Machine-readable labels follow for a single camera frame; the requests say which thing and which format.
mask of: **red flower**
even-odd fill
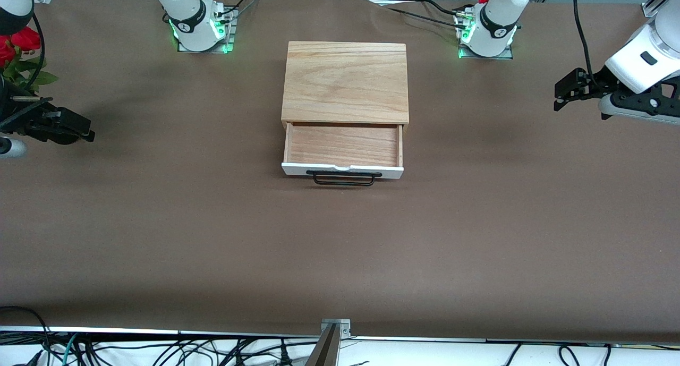
[[[3,68],[7,61],[12,61],[16,52],[14,46],[8,44],[10,37],[7,35],[0,35],[0,68]]]
[[[40,35],[30,27],[24,27],[17,34],[12,34],[12,43],[24,52],[37,50],[40,49]]]

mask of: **drawer handle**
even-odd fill
[[[314,176],[314,182],[320,186],[363,186],[369,187],[381,177],[380,172],[341,172],[341,171],[307,171]]]

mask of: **blue cable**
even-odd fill
[[[67,359],[69,358],[69,352],[71,351],[71,346],[73,346],[73,340],[75,340],[78,333],[71,335],[68,344],[66,344],[66,350],[64,351],[64,359],[61,359],[61,366],[66,366]]]

